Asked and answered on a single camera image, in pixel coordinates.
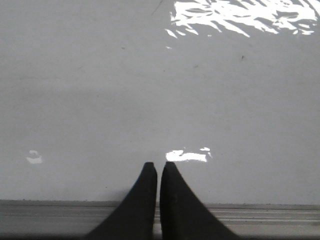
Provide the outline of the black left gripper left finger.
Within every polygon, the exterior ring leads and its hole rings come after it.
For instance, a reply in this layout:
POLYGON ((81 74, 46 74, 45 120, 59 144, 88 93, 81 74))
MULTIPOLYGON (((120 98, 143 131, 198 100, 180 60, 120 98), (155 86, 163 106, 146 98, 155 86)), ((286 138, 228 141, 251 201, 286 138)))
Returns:
POLYGON ((146 162, 136 182, 118 207, 86 240, 151 240, 153 238, 158 176, 153 162, 146 162))

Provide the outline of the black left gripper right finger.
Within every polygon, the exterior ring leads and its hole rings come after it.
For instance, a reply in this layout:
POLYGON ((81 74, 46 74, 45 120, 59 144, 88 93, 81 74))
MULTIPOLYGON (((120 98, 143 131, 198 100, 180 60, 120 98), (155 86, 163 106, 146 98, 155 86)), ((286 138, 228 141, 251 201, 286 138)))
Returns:
POLYGON ((174 162, 165 163, 159 205, 164 240, 240 239, 202 204, 174 162))

